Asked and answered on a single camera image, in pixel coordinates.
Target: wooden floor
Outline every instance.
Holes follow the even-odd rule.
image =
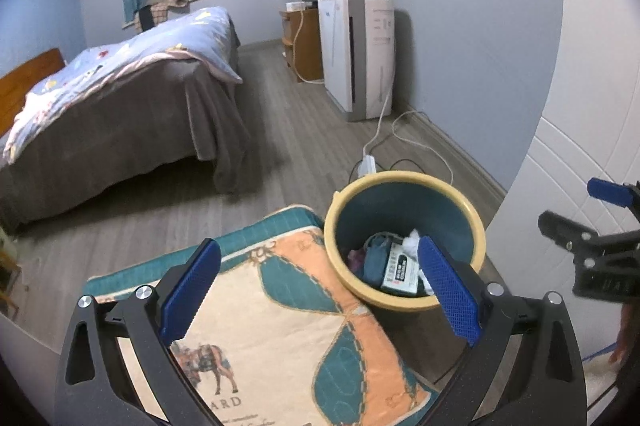
[[[17,323],[56,351],[82,285],[166,252],[219,236],[292,203],[311,206],[320,215],[334,191],[342,189],[362,146],[374,134],[375,121],[344,122],[323,86],[293,80],[280,48],[241,50],[238,105],[253,137],[241,171],[241,188],[232,196],[212,186],[211,164],[187,159],[114,186],[65,215],[26,228],[18,241],[28,291],[18,288]],[[411,158],[449,181],[447,167],[434,154],[390,136],[384,122],[377,161],[388,168]],[[499,200],[471,174],[468,165],[418,120],[400,132],[430,144],[454,170],[454,186],[476,206],[485,226]],[[402,164],[407,169],[408,163]],[[490,265],[484,278],[496,278]],[[401,355],[419,373],[435,380],[458,357],[463,342],[453,336],[441,311],[411,316],[379,316]]]

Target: trash can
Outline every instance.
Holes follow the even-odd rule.
[[[344,263],[350,250],[360,249],[376,232],[409,236],[413,229],[480,271],[486,238],[478,212],[457,189],[420,173],[371,174],[336,192],[324,223],[324,242],[338,277],[357,297],[386,310],[421,311],[437,307],[438,299],[387,294],[365,284]]]

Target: rug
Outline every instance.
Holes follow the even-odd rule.
[[[322,220],[287,208],[216,239],[220,274],[171,351],[224,424],[415,426],[437,398],[369,309],[335,275]],[[99,302],[156,284],[197,246],[87,282]],[[140,399],[164,418],[129,340],[120,348]]]

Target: blue floral comforter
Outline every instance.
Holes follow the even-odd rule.
[[[219,80],[242,83],[229,64],[236,34],[223,7],[169,20],[122,43],[87,49],[35,85],[15,117],[3,156],[12,164],[25,146],[70,106],[160,60],[197,59]]]

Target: metal screw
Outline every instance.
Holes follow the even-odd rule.
[[[91,296],[84,295],[78,300],[78,307],[81,309],[85,309],[89,305],[91,305]]]
[[[550,292],[547,297],[553,305],[559,305],[562,303],[562,296],[557,292]]]
[[[504,287],[499,283],[492,282],[486,286],[491,296],[502,296],[504,294]]]
[[[149,285],[138,287],[138,290],[136,291],[136,298],[138,298],[139,300],[146,300],[147,298],[149,298],[149,296],[151,296],[151,293],[153,291],[154,290],[149,287]]]

